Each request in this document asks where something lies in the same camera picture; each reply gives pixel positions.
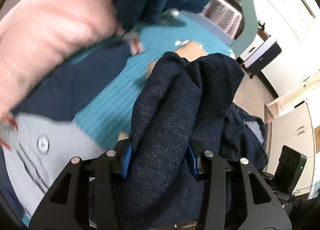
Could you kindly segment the dark denim jeans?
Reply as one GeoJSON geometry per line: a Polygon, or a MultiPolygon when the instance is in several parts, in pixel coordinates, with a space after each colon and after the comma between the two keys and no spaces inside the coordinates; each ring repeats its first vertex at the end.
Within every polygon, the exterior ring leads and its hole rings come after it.
{"type": "Polygon", "coordinates": [[[152,229],[199,216],[204,183],[185,158],[190,140],[221,157],[268,163],[264,122],[234,102],[244,72],[221,53],[193,62],[163,54],[133,106],[132,157],[119,188],[126,229],[152,229]]]}

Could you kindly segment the teal quilted bedspread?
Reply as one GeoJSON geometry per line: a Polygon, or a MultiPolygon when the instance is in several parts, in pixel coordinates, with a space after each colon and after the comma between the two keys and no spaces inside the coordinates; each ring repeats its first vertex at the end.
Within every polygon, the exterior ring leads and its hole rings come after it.
{"type": "Polygon", "coordinates": [[[133,106],[146,84],[145,71],[146,61],[128,59],[122,72],[71,121],[104,149],[112,147],[119,130],[131,134],[133,106]]]}

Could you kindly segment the grey garment with snap buttons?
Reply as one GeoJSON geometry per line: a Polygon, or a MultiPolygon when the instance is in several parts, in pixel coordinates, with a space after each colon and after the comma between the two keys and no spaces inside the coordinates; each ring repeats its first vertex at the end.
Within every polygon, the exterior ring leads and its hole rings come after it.
{"type": "Polygon", "coordinates": [[[20,113],[17,126],[1,124],[1,192],[22,218],[31,217],[40,201],[75,156],[98,157],[105,150],[74,122],[20,113]]]}

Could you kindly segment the navy sweater with striped cuff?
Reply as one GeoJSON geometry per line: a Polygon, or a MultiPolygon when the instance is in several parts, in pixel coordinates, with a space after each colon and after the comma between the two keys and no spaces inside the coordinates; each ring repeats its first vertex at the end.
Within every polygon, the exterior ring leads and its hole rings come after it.
{"type": "Polygon", "coordinates": [[[113,39],[84,59],[57,67],[12,113],[40,115],[54,121],[71,121],[124,69],[127,60],[143,50],[137,37],[113,39]]]}

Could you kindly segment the beige folded cloth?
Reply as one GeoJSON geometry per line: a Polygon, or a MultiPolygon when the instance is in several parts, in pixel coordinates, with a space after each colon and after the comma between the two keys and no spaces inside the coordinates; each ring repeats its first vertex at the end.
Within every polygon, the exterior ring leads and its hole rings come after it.
{"type": "MultiPolygon", "coordinates": [[[[196,41],[185,40],[181,42],[179,45],[180,47],[176,49],[175,53],[178,54],[180,57],[187,59],[189,62],[192,62],[199,57],[207,55],[207,52],[203,49],[203,46],[196,41]]],[[[131,51],[133,52],[134,56],[143,52],[143,46],[141,42],[139,42],[137,39],[133,40],[131,48],[131,51]]],[[[155,65],[156,62],[149,63],[143,81],[148,79],[155,65]]],[[[125,132],[120,132],[118,135],[118,140],[125,140],[127,138],[129,138],[129,135],[125,132]]]]}

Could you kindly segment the black and white box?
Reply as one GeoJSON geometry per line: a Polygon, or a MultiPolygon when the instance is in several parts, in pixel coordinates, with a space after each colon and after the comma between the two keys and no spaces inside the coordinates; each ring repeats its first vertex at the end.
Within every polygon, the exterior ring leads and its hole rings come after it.
{"type": "Polygon", "coordinates": [[[242,66],[252,78],[270,64],[282,52],[278,42],[273,37],[266,39],[256,35],[252,44],[240,55],[242,66]]]}

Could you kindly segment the pink quilted duvet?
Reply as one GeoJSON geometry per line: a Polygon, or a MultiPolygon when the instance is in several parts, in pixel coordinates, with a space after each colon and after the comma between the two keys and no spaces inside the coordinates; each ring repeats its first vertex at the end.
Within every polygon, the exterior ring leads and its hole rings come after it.
{"type": "Polygon", "coordinates": [[[21,0],[1,19],[1,120],[72,54],[111,37],[112,0],[21,0]]]}

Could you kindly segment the grey-green bed post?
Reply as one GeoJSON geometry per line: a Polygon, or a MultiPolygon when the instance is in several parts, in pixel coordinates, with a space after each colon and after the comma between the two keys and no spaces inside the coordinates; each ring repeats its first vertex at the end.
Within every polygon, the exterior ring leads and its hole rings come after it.
{"type": "Polygon", "coordinates": [[[244,29],[240,36],[230,46],[234,58],[237,59],[247,49],[255,39],[258,32],[258,20],[254,8],[254,0],[240,0],[242,6],[242,18],[244,19],[244,29]]]}

